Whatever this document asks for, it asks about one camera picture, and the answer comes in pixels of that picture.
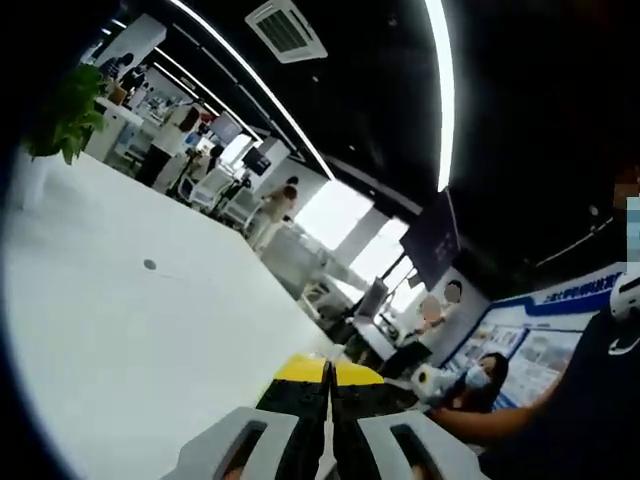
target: display board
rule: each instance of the display board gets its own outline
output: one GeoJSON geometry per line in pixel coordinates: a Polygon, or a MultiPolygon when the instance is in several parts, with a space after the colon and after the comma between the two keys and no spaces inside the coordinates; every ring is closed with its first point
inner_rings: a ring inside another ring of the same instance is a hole
{"type": "Polygon", "coordinates": [[[609,303],[616,263],[576,280],[493,303],[443,367],[462,372],[487,353],[509,359],[494,409],[530,405],[568,365],[587,324],[609,303]]]}

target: green leaves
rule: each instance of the green leaves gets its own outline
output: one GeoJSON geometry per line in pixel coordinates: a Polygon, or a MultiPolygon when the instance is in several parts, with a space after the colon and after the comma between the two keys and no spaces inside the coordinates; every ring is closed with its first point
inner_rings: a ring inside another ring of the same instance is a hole
{"type": "Polygon", "coordinates": [[[104,119],[94,108],[104,83],[102,74],[92,65],[80,65],[67,73],[41,106],[23,138],[29,154],[44,157],[62,151],[70,165],[91,133],[104,128],[104,119]]]}

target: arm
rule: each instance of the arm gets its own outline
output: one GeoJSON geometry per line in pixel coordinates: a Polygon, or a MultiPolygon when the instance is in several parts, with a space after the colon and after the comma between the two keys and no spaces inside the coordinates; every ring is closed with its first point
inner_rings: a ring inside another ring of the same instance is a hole
{"type": "Polygon", "coordinates": [[[468,413],[440,409],[429,416],[452,435],[465,443],[487,445],[522,429],[553,394],[564,372],[533,404],[523,408],[498,410],[492,413],[468,413]]]}

